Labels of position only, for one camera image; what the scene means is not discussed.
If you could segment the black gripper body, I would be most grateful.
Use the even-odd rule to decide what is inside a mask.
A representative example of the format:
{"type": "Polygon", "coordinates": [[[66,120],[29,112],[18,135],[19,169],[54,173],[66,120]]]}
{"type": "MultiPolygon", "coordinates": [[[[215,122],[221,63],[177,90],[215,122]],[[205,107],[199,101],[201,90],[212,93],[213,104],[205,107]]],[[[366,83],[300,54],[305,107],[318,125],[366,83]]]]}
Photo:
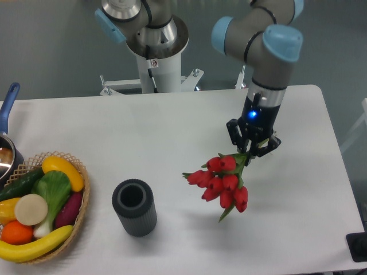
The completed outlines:
{"type": "Polygon", "coordinates": [[[273,126],[280,106],[265,106],[261,103],[261,93],[255,93],[253,99],[246,98],[243,112],[238,120],[242,138],[255,140],[257,143],[269,139],[273,134],[273,126]]]}

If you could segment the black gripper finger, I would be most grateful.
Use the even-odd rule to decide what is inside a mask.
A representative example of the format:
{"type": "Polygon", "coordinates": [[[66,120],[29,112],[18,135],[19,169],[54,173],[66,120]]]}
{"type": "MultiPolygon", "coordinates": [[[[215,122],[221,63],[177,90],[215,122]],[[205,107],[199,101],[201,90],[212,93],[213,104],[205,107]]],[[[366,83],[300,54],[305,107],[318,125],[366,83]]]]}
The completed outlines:
{"type": "Polygon", "coordinates": [[[250,152],[252,144],[252,130],[245,119],[231,119],[226,124],[227,130],[234,146],[238,152],[250,152]]]}
{"type": "Polygon", "coordinates": [[[258,141],[258,136],[255,136],[255,139],[251,141],[250,149],[247,151],[248,156],[245,165],[248,166],[252,159],[261,158],[277,149],[281,143],[282,141],[274,135],[271,135],[268,139],[261,142],[258,141]]]}

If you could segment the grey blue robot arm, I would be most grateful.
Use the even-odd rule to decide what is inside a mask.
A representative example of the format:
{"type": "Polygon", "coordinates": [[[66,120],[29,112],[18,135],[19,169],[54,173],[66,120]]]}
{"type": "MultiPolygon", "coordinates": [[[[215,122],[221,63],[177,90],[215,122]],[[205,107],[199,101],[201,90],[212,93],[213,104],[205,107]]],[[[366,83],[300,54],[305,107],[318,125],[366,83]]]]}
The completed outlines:
{"type": "MultiPolygon", "coordinates": [[[[211,34],[218,52],[253,69],[242,114],[227,123],[231,142],[246,155],[246,163],[281,143],[273,126],[303,44],[291,23],[304,7],[303,1],[249,4],[248,15],[220,18],[211,34]]],[[[102,1],[95,19],[111,40],[125,42],[135,54],[143,93],[183,90],[181,53],[189,33],[170,1],[102,1]]]]}

